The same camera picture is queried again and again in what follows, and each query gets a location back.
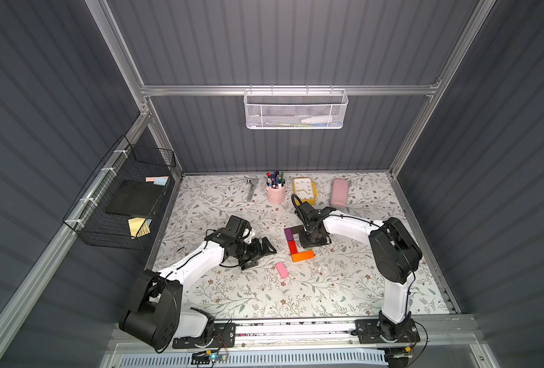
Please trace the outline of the pink wooden block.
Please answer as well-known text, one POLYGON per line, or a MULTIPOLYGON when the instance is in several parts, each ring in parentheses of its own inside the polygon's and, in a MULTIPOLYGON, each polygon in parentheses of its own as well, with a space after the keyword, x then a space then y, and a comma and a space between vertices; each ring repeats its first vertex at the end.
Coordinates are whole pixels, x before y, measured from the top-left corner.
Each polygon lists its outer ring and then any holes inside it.
POLYGON ((282 262, 279 262, 275 265, 275 268, 276 270, 278 271, 279 273, 279 276, 282 278, 282 279, 286 279, 289 277, 289 272, 287 271, 286 269, 286 266, 284 265, 284 263, 282 262))

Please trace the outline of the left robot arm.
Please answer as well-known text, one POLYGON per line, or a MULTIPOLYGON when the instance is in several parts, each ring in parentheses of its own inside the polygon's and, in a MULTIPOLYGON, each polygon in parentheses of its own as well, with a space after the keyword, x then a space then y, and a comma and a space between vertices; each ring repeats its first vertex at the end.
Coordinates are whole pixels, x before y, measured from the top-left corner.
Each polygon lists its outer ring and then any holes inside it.
POLYGON ((184 292, 212 268, 246 270, 277 250, 266 237, 258 239, 250 222, 231 216, 219 229, 209 229, 201 244, 188 256, 160 271, 144 270, 132 286, 120 331, 161 353, 172 340, 188 340, 205 346, 214 339, 214 317, 184 302, 184 292))

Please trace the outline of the purple wooden block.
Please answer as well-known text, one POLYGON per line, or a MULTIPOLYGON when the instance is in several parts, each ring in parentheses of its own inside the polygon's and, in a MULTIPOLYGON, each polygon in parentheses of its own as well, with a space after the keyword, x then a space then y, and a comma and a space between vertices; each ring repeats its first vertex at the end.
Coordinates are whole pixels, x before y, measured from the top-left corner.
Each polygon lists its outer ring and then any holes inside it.
POLYGON ((285 233, 287 242, 293 242, 294 241, 293 229, 292 228, 285 228, 284 233, 285 233))

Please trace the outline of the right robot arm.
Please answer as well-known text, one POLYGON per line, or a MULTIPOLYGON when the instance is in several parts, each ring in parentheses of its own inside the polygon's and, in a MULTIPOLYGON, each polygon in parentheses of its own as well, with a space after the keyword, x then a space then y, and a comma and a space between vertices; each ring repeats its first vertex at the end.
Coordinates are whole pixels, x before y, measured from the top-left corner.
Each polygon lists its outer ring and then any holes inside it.
POLYGON ((410 289, 423 258, 422 250, 400 219, 385 221, 347 215, 333 207, 316 209, 298 195, 291 196, 295 214, 303 224, 299 241, 304 248, 331 243, 338 235, 368 245, 376 268, 385 280, 384 302, 375 329, 387 343, 408 336, 414 328, 409 311, 410 289))

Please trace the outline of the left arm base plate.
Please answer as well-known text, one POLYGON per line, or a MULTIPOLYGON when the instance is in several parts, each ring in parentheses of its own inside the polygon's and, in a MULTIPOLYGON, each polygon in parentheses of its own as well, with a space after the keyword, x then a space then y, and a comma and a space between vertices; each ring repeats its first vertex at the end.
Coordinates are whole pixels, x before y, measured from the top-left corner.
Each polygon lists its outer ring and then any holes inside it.
POLYGON ((200 337, 181 337, 172 340, 173 349, 224 349, 235 345, 237 325, 232 321, 212 322, 200 337))

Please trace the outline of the orange wooden block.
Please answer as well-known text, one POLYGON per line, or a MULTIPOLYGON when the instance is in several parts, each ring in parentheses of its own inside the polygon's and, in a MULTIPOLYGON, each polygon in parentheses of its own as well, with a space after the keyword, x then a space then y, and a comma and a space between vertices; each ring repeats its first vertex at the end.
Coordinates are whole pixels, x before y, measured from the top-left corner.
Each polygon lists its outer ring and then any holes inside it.
POLYGON ((291 255, 293 262, 303 262, 309 259, 313 259, 315 254, 312 250, 297 252, 291 255))

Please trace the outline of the brown wooden block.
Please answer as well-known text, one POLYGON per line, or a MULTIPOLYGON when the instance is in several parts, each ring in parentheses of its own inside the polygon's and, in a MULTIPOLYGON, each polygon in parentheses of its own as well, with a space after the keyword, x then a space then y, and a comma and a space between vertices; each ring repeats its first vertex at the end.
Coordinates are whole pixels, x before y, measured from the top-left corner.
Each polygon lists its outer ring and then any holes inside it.
POLYGON ((303 227, 302 225, 298 225, 298 226, 294 226, 291 228, 291 232, 293 234, 298 234, 299 232, 301 232, 303 230, 303 227))

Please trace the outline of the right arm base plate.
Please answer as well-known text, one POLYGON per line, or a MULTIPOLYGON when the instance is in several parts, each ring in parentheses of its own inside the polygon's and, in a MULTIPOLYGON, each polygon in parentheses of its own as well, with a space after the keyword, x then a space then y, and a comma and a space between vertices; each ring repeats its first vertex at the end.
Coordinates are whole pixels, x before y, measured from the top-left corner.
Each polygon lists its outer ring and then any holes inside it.
POLYGON ((355 327, 350 334, 353 337, 358 337, 359 343, 362 344, 406 343, 415 345, 422 340, 416 323, 411 318, 406 318, 399 324, 379 318, 355 320, 355 327))

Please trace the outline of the red wooden block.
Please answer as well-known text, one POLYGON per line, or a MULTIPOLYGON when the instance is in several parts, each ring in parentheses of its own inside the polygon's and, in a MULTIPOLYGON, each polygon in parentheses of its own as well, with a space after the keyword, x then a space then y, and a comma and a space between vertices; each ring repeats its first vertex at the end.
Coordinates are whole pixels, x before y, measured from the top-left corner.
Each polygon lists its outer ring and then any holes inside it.
POLYGON ((297 247, 296 247, 296 242, 294 240, 290 240, 288 242, 288 245, 289 245, 289 250, 290 250, 290 254, 291 255, 296 255, 299 253, 297 247))

